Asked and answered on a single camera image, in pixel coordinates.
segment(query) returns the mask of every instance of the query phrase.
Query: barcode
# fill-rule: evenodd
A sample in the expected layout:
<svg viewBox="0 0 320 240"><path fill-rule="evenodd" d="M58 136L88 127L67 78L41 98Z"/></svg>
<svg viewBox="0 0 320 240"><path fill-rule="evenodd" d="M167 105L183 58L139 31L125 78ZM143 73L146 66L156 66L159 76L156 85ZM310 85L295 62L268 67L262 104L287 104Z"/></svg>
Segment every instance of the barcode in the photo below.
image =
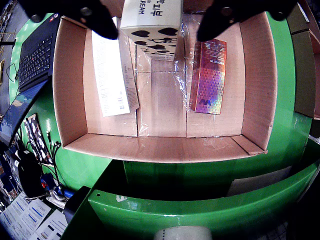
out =
<svg viewBox="0 0 320 240"><path fill-rule="evenodd" d="M125 109L124 100L122 99L122 97L118 98L118 103L120 105L120 109Z"/></svg>

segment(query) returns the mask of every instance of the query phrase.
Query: green metal edge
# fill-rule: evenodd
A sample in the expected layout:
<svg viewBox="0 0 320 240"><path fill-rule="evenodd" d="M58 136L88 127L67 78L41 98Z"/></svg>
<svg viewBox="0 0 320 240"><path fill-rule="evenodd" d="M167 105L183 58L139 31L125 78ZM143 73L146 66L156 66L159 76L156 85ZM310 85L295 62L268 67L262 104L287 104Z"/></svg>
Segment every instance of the green metal edge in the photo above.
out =
<svg viewBox="0 0 320 240"><path fill-rule="evenodd" d="M46 20L52 13L45 15ZM16 35L15 46L12 49L11 64L15 63L16 68L19 68L20 52L22 43L27 37L41 24L34 23L30 19L24 24L21 30ZM15 68L10 68L10 78L15 79ZM18 81L9 81L9 97L10 103L15 99L18 89ZM27 114L27 117L37 113L39 124L42 132L50 132L52 142L61 141L56 122L54 101L53 101L53 88L52 84L47 84L39 98L36 100L32 108ZM26 143L28 141L27 133L24 124L21 125L22 139ZM49 140L45 136L45 143L49 146ZM106 169L111 159L102 158L97 156L86 155L67 149L60 149L56 154L56 164L58 168L58 175L60 181L70 189L78 190L82 186L92 188L101 173ZM45 173L51 171L47 167L43 167Z"/></svg>
<svg viewBox="0 0 320 240"><path fill-rule="evenodd" d="M164 228L208 227L214 236L263 224L294 203L317 170L312 164L268 187L230 197L200 201L157 201L94 190L88 201L106 230L151 239Z"/></svg>
<svg viewBox="0 0 320 240"><path fill-rule="evenodd" d="M125 162L128 181L138 181L135 184L146 182L156 184L159 182L157 174L167 173L168 176L175 176L190 184L202 180L204 184L208 184L208 181L227 183L234 179L277 171L301 160L312 119L294 112L296 64L288 23L286 20L273 20L269 13L267 16L273 35L278 74L276 110L267 148L268 153L242 159L204 163Z"/></svg>

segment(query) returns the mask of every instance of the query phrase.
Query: holographic box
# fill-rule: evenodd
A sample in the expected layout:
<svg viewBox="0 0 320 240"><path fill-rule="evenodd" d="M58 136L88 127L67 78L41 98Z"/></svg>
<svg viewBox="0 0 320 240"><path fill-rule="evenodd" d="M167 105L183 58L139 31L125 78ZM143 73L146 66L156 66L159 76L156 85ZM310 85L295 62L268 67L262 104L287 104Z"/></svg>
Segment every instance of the holographic box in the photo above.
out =
<svg viewBox="0 0 320 240"><path fill-rule="evenodd" d="M221 112L225 86L227 43L217 39L194 46L190 108L197 113Z"/></svg>

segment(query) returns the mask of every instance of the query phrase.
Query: computer monitor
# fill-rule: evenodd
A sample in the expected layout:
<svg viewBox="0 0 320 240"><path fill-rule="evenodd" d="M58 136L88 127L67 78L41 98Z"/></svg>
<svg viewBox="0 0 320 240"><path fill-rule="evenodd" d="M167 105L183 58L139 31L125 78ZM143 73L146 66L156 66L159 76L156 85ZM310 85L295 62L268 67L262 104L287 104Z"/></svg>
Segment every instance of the computer monitor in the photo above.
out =
<svg viewBox="0 0 320 240"><path fill-rule="evenodd" d="M0 123L0 141L8 147L14 140L19 126L23 122L31 106L36 101L40 91L49 80L38 83L35 86L21 92L16 96Z"/></svg>

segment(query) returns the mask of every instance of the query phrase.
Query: laptop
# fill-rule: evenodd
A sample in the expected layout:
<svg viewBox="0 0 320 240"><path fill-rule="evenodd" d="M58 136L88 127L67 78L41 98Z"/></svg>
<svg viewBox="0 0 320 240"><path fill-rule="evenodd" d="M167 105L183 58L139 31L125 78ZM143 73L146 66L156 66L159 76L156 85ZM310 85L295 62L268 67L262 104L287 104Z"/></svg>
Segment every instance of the laptop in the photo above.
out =
<svg viewBox="0 0 320 240"><path fill-rule="evenodd" d="M8 147L38 98L52 80L53 60L60 16L52 14L23 42L18 70L19 94L0 123L0 141Z"/></svg>

